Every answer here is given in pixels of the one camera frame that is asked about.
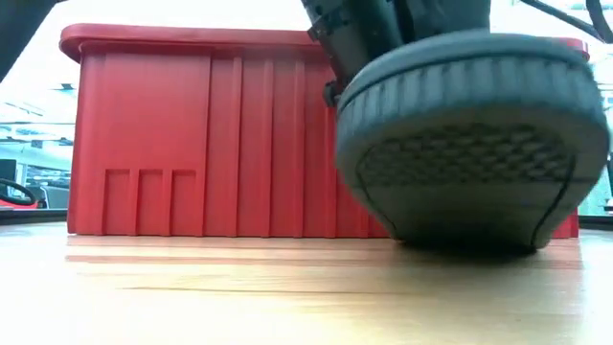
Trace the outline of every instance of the red storage container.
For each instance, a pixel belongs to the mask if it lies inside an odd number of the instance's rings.
[[[387,236],[336,174],[306,33],[78,24],[60,48],[81,64],[70,233]]]

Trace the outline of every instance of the wooden floor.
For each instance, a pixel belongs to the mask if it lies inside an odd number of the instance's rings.
[[[387,240],[0,227],[0,344],[611,344],[613,233],[520,260]]]

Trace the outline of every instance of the rubber sole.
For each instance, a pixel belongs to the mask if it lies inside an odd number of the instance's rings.
[[[533,251],[598,181],[609,147],[581,54],[457,33],[367,65],[338,105],[337,167],[392,237]]]

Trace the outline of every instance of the red plastic bin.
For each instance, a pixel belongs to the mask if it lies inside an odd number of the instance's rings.
[[[60,49],[81,65],[70,233],[387,237],[336,174],[306,33],[78,24]]]

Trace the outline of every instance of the black cable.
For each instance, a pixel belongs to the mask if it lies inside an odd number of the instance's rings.
[[[558,10],[558,9],[552,7],[552,6],[549,6],[549,5],[547,5],[547,4],[543,3],[543,2],[540,2],[538,0],[521,0],[521,2],[523,2],[526,5],[532,6],[532,7],[534,7],[537,10],[540,10],[540,11],[543,11],[543,12],[549,14],[549,15],[552,15],[552,16],[556,17],[557,19],[559,19],[559,20],[561,20],[561,21],[563,21],[565,23],[568,23],[568,24],[570,24],[570,25],[572,25],[572,26],[574,26],[574,27],[576,27],[576,28],[578,28],[578,29],[580,29],[580,30],[582,30],[582,31],[592,35],[593,37],[597,38],[600,41],[610,43],[608,41],[605,41],[601,37],[600,33],[593,26],[591,26],[589,23],[586,23],[586,22],[582,21],[581,19],[575,18],[574,16],[572,16],[572,15],[570,15],[568,13],[565,13],[564,11],[560,11],[560,10]]]
[[[601,0],[585,0],[585,7],[590,13],[590,19],[592,19],[594,29],[596,29],[604,42],[613,43],[613,32],[611,32],[611,28],[609,28],[604,18]]]
[[[13,205],[18,205],[18,206],[32,206],[38,202],[38,200],[36,200],[36,196],[34,195],[34,193],[32,193],[32,191],[30,191],[26,187],[16,182],[13,182],[8,179],[0,178],[0,185],[13,187],[17,191],[23,193],[24,195],[28,197],[28,199],[24,200],[21,197],[12,197],[12,196],[3,195],[2,193],[0,193],[0,200],[2,201],[11,203]]]

